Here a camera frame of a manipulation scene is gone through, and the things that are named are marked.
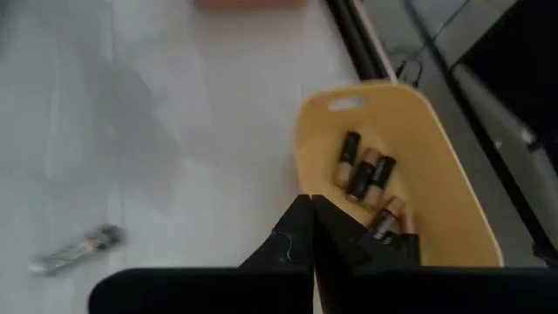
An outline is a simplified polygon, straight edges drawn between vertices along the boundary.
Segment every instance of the tray handle hole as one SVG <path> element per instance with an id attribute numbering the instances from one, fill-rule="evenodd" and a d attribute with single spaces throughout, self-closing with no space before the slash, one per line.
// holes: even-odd
<path id="1" fill-rule="evenodd" d="M 361 109 L 363 106 L 364 106 L 364 99 L 356 97 L 356 98 L 337 100 L 329 106 L 329 109 L 331 111 L 338 112 L 338 111 Z"/>

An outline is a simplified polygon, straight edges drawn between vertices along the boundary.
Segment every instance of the silver object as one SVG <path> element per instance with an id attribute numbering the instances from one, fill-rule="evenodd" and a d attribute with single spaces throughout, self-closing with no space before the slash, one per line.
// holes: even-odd
<path id="1" fill-rule="evenodd" d="M 38 275 L 53 275 L 63 268 L 88 256 L 106 251 L 122 242 L 123 231 L 113 225 L 102 225 L 84 236 L 81 241 L 68 245 L 48 256 L 31 261 L 29 270 Z"/>

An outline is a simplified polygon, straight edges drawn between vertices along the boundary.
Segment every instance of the yellow tray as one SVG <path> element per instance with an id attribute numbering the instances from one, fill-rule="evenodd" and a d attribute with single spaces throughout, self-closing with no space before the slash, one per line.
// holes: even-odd
<path id="1" fill-rule="evenodd" d="M 360 106 L 338 108 L 347 99 Z M 333 184 L 347 131 L 398 164 L 385 191 L 417 216 L 424 265 L 502 266 L 500 247 L 443 126 L 428 100 L 406 85 L 385 82 L 320 92 L 298 115 L 296 167 L 305 194 L 324 195 L 368 225 L 374 211 L 347 201 Z"/>

